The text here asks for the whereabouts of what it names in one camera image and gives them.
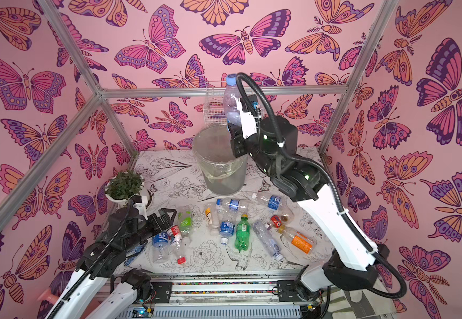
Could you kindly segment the clear bottle blue label large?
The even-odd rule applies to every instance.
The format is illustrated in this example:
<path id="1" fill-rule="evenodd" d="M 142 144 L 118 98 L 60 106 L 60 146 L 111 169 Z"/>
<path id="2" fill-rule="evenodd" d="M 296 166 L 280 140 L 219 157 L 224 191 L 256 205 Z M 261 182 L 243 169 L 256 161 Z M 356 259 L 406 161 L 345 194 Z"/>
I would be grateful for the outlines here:
<path id="1" fill-rule="evenodd" d="M 236 82 L 236 74 L 228 74 L 225 79 L 226 88 L 223 95 L 224 113 L 227 119 L 227 129 L 232 131 L 232 126 L 241 127 L 240 111 L 237 102 L 240 101 L 241 94 Z"/>

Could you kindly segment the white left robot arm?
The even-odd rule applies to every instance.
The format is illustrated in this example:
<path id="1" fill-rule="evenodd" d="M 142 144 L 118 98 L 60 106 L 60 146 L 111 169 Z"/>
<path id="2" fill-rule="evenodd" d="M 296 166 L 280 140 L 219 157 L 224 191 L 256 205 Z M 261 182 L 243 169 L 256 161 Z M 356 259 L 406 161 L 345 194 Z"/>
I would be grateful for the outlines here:
<path id="1" fill-rule="evenodd" d="M 119 266 L 136 259 L 153 237 L 174 225 L 175 209 L 144 216 L 133 205 L 118 209 L 108 219 L 108 228 L 80 257 L 64 291 L 48 318 L 81 318 L 97 292 Z"/>

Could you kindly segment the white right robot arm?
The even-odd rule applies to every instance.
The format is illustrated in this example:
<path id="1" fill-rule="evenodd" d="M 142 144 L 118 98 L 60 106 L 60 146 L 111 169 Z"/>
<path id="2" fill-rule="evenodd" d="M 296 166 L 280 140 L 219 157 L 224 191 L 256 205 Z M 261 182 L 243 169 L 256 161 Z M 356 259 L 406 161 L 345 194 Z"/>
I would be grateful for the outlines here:
<path id="1" fill-rule="evenodd" d="M 389 249 L 376 244 L 351 218 L 337 186 L 322 163 L 297 154 L 295 126 L 278 116 L 240 126 L 227 123 L 236 157 L 247 155 L 293 203 L 309 214 L 334 249 L 323 264 L 306 266 L 296 289 L 306 299 L 322 288 L 368 290 L 387 299 L 400 299 L 407 284 L 388 262 Z"/>

